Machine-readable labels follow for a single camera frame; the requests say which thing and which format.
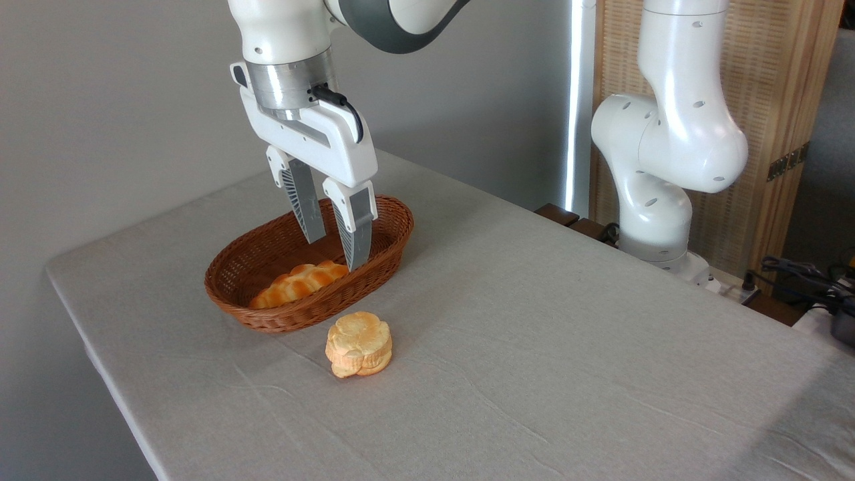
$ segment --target bread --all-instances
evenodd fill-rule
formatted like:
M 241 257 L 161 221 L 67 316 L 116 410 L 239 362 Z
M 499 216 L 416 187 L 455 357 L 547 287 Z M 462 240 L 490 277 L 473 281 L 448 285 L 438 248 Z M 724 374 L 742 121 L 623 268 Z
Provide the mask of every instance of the bread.
M 348 314 L 329 328 L 326 352 L 336 377 L 383 371 L 392 358 L 389 324 L 371 312 Z
M 250 301 L 250 309 L 269 309 L 302 299 L 348 273 L 347 266 L 325 260 L 318 265 L 301 264 L 277 277 L 269 288 Z

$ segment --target woven panel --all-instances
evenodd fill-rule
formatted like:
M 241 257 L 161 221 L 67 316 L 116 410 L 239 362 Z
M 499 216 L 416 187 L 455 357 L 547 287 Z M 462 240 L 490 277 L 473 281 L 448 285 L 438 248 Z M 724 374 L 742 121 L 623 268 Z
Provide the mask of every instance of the woven panel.
M 789 135 L 783 143 L 776 138 L 786 129 L 779 120 L 793 116 L 792 111 L 782 111 L 785 106 L 781 104 L 794 67 L 793 47 L 801 36 L 805 38 L 799 44 L 802 50 L 812 49 L 812 40 L 806 38 L 817 32 L 798 29 L 810 21 L 800 14 L 817 9 L 822 9 L 822 3 L 809 0 L 731 1 L 722 49 L 722 87 L 731 114 L 748 138 L 748 165 L 725 192 L 689 192 L 694 210 L 689 248 L 711 265 L 735 275 L 750 262 L 770 163 L 789 148 L 804 144 L 810 135 L 807 128 L 799 135 Z M 619 92 L 652 95 L 636 61 L 640 20 L 641 2 L 604 1 L 598 33 L 600 99 Z M 800 106 L 808 115 L 812 106 L 815 115 L 818 91 L 804 93 L 813 98 Z M 614 182 L 604 159 L 599 154 L 597 157 L 592 166 L 593 217 L 599 223 L 616 222 Z

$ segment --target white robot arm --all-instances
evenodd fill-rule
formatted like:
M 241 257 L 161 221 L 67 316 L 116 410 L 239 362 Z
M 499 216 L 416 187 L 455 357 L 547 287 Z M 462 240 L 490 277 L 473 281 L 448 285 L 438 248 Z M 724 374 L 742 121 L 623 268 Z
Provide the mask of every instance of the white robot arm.
M 729 0 L 645 0 L 638 62 L 656 98 L 608 97 L 592 122 L 617 186 L 621 250 L 704 286 L 709 265 L 687 250 L 692 204 L 682 188 L 729 187 L 746 137 L 719 74 Z
M 228 0 L 243 39 L 232 65 L 246 115 L 270 144 L 277 187 L 288 192 L 309 242 L 326 234 L 311 170 L 327 176 L 350 270 L 368 260 L 377 218 L 368 127 L 336 92 L 330 32 L 347 25 L 373 46 L 409 53 L 432 42 L 469 0 Z

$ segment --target white tablecloth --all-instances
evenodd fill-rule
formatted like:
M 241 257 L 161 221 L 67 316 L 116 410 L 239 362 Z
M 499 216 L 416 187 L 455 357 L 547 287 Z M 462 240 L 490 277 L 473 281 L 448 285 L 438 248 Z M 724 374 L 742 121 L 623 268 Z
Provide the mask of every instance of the white tablecloth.
M 392 363 L 341 380 L 332 319 L 265 335 L 203 289 L 281 215 L 261 175 L 49 274 L 158 477 L 855 479 L 855 359 L 486 193 L 380 153 L 416 230 L 346 312 Z

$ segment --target wicker basket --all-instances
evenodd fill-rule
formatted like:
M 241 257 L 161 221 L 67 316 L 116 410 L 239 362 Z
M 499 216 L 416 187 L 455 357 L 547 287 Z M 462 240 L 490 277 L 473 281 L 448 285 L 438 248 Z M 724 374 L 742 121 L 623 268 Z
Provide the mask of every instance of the wicker basket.
M 327 236 L 309 244 L 293 212 L 241 235 L 205 272 L 208 296 L 243 325 L 261 332 L 299 330 L 342 312 L 375 291 L 398 270 L 413 231 L 413 214 L 394 197 L 377 196 L 369 260 L 358 269 L 301 300 L 270 309 L 250 309 L 250 300 L 279 275 L 299 264 L 332 260 L 345 264 L 333 206 L 321 201 Z

